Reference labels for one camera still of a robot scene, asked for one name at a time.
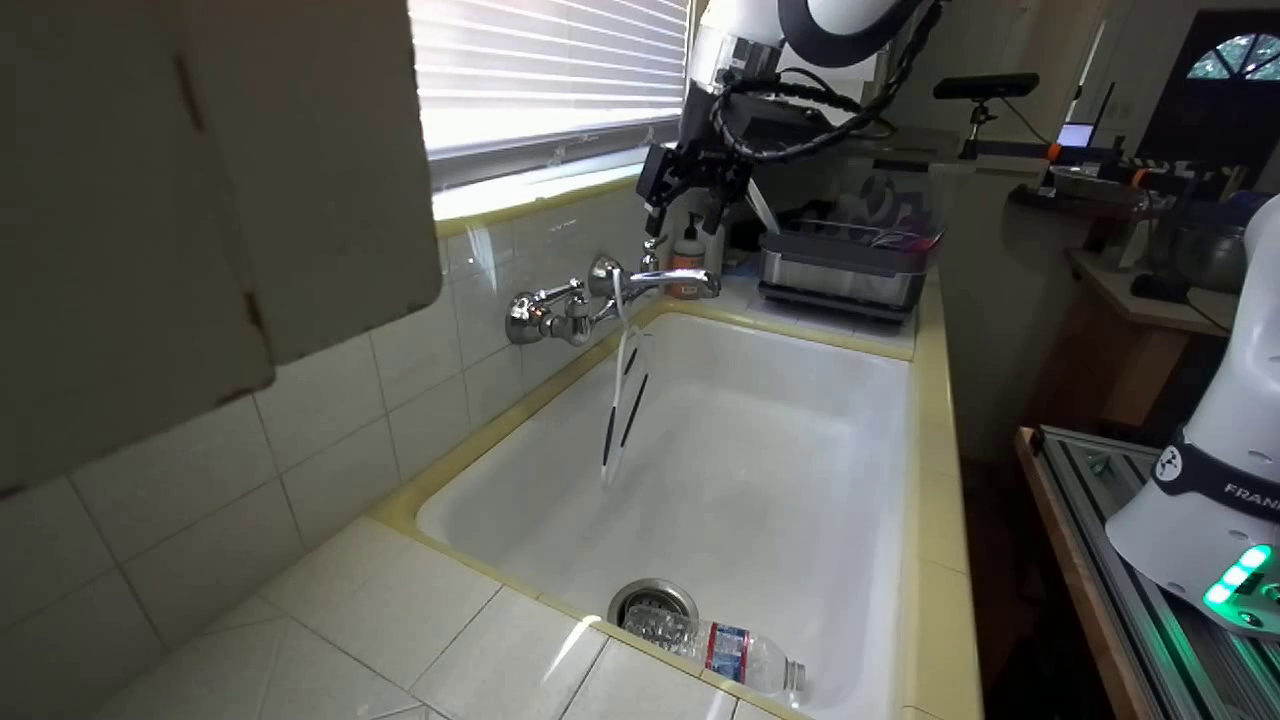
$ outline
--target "window sill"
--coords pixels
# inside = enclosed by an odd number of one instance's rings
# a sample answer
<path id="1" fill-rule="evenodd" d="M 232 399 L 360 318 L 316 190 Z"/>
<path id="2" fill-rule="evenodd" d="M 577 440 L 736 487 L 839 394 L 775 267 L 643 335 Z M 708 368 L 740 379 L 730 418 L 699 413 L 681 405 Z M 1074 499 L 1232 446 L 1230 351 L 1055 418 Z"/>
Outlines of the window sill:
<path id="1" fill-rule="evenodd" d="M 435 226 L 467 226 L 491 221 L 503 211 L 536 209 L 548 200 L 563 200 L 577 194 L 607 190 L 622 179 L 635 179 L 643 165 L 643 147 L 591 157 L 577 165 L 558 165 L 541 174 L 499 175 L 467 190 L 448 190 L 431 198 Z"/>

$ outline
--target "faucet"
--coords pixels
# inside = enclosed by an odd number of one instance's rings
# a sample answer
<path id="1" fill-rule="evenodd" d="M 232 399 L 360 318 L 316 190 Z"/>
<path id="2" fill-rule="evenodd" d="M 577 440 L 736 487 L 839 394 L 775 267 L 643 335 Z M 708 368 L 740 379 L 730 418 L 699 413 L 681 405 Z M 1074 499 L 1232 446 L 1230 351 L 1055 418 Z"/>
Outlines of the faucet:
<path id="1" fill-rule="evenodd" d="M 518 294 L 518 299 L 509 308 L 509 341 L 536 343 L 544 335 L 558 335 L 558 341 L 577 343 L 588 335 L 588 329 L 598 329 L 605 318 L 613 318 L 617 304 L 632 304 L 650 290 L 711 286 L 711 275 L 704 267 L 667 267 L 665 272 L 655 261 L 655 248 L 662 248 L 662 240 L 650 236 L 635 272 L 626 272 L 622 261 L 601 251 L 588 267 L 588 286 L 569 275 L 563 286 L 554 286 L 554 290 Z"/>

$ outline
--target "drain strainer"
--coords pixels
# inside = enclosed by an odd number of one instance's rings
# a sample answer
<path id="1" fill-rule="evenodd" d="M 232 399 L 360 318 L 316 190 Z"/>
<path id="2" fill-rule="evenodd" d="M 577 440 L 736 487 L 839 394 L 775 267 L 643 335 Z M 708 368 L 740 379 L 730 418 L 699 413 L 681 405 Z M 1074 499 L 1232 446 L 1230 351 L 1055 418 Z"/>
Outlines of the drain strainer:
<path id="1" fill-rule="evenodd" d="M 607 604 L 607 621 L 665 651 L 685 651 L 699 623 L 694 595 L 651 576 L 622 588 Z"/>

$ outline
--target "window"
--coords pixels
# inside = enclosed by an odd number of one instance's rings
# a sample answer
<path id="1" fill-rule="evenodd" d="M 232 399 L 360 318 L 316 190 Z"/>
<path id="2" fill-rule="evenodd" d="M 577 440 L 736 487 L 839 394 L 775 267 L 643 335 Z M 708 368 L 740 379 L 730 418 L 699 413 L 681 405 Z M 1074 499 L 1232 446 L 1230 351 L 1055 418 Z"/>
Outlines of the window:
<path id="1" fill-rule="evenodd" d="M 1243 33 L 1232 41 L 1221 41 L 1212 54 L 1203 54 L 1190 79 L 1208 86 L 1276 86 L 1280 79 L 1280 38 L 1273 33 Z"/>
<path id="2" fill-rule="evenodd" d="M 685 0 L 410 0 L 435 190 L 675 133 Z"/>

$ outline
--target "white cabinet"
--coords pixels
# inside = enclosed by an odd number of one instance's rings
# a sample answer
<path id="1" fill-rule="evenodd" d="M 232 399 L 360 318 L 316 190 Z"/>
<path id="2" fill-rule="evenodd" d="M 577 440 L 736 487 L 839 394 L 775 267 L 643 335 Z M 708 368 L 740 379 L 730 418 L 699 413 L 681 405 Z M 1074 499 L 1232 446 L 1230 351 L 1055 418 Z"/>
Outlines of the white cabinet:
<path id="1" fill-rule="evenodd" d="M 0 5 L 0 492 L 440 290 L 402 5 Z"/>

